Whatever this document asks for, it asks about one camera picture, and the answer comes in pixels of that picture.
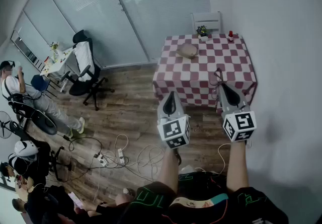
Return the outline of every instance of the power strip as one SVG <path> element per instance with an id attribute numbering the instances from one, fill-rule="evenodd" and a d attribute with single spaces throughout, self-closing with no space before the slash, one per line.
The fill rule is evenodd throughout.
<path id="1" fill-rule="evenodd" d="M 119 153 L 119 158 L 120 158 L 120 162 L 121 162 L 121 164 L 125 164 L 125 161 L 124 161 L 124 155 L 123 155 L 123 151 L 122 151 L 122 149 L 118 149 L 117 151 L 118 151 L 118 153 Z"/>
<path id="2" fill-rule="evenodd" d="M 108 161 L 106 160 L 106 157 L 104 157 L 101 153 L 97 154 L 97 157 L 96 157 L 99 162 L 102 164 L 103 167 L 106 166 L 106 164 L 108 163 Z"/>

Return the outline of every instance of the white shirt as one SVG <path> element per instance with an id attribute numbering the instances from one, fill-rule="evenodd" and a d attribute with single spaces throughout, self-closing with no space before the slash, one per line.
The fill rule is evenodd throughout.
<path id="1" fill-rule="evenodd" d="M 6 85 L 8 87 L 8 90 L 11 94 L 9 94 L 5 88 L 5 81 L 6 81 Z M 1 89 L 2 89 L 2 94 L 8 98 L 10 95 L 12 94 L 22 94 L 20 92 L 20 83 L 19 80 L 13 76 L 8 76 L 5 80 L 2 81 L 1 83 Z M 26 92 L 23 93 L 23 95 L 25 96 L 30 96 L 33 99 L 37 99 L 40 95 L 41 92 L 36 90 L 35 88 L 33 88 L 32 86 L 26 85 Z"/>
<path id="2" fill-rule="evenodd" d="M 84 69 L 90 65 L 90 72 L 94 74 L 95 67 L 93 64 L 92 53 L 90 49 L 90 44 L 87 41 L 80 42 L 76 45 L 76 48 L 73 50 L 77 59 L 79 71 L 83 72 Z M 87 73 L 83 77 L 79 77 L 78 80 L 81 82 L 86 82 L 87 80 L 92 79 Z"/>

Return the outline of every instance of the electric fan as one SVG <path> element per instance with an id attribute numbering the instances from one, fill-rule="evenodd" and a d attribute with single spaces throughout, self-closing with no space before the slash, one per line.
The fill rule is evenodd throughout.
<path id="1" fill-rule="evenodd" d="M 0 111 L 0 137 L 7 139 L 11 135 L 10 128 L 7 125 L 11 122 L 10 116 L 5 111 Z"/>

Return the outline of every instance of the table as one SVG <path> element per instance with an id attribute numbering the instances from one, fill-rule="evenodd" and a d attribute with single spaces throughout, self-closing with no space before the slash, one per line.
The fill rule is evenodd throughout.
<path id="1" fill-rule="evenodd" d="M 50 73 L 58 72 L 67 62 L 70 55 L 72 55 L 72 48 L 63 51 L 64 55 L 59 56 L 57 62 L 51 66 L 45 66 L 40 75 L 48 75 Z"/>
<path id="2" fill-rule="evenodd" d="M 176 50 L 184 43 L 193 44 L 199 54 L 193 59 L 177 55 Z M 257 81 L 245 42 L 238 34 L 232 42 L 228 34 L 209 35 L 206 42 L 198 35 L 167 37 L 153 76 L 154 95 L 162 100 L 167 93 L 176 91 L 184 105 L 218 109 L 217 95 L 213 94 L 217 68 L 222 70 L 224 81 L 241 89 L 250 104 Z"/>
<path id="3" fill-rule="evenodd" d="M 44 69 L 40 72 L 41 76 L 48 76 L 50 73 L 54 73 L 54 72 L 58 72 L 61 70 L 61 68 L 67 63 L 67 61 L 69 60 L 70 63 L 72 63 L 72 65 L 75 63 L 72 62 L 72 60 L 74 60 L 74 62 L 76 62 L 76 58 L 74 56 L 74 58 L 71 57 L 71 55 L 73 55 L 73 48 L 69 48 L 63 51 L 64 55 L 59 56 L 57 59 L 57 62 L 51 66 L 45 66 Z M 68 68 L 73 71 L 75 74 L 77 74 L 78 76 L 80 75 L 80 72 L 78 69 L 76 69 L 76 67 L 71 67 L 68 66 Z M 66 79 L 63 82 L 63 85 L 60 89 L 60 92 L 62 93 L 65 89 L 65 87 L 68 84 L 68 80 Z"/>

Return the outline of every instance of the hand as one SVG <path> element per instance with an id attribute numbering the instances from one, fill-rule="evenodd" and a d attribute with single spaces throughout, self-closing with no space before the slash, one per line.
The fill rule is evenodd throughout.
<path id="1" fill-rule="evenodd" d="M 75 203 L 74 203 L 74 211 L 76 212 L 76 214 L 81 214 L 86 212 L 84 209 L 80 209 Z"/>
<path id="2" fill-rule="evenodd" d="M 96 211 L 97 206 L 89 201 L 82 201 L 84 210 Z"/>

